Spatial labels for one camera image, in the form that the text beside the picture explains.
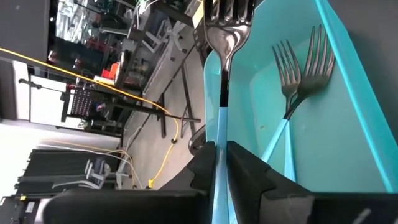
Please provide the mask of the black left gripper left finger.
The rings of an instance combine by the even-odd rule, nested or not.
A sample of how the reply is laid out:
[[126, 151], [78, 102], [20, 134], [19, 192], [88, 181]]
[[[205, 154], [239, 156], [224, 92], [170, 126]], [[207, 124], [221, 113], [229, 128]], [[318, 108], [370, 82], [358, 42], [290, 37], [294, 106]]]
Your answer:
[[67, 190], [45, 206], [44, 223], [210, 223], [215, 152], [215, 144], [206, 143], [159, 190]]

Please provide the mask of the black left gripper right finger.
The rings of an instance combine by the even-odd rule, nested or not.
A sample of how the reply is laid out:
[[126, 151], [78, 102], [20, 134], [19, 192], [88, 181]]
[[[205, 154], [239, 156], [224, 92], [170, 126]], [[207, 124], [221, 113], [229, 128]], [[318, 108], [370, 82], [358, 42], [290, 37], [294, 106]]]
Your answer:
[[312, 192], [234, 141], [227, 150], [238, 223], [397, 223], [396, 194]]

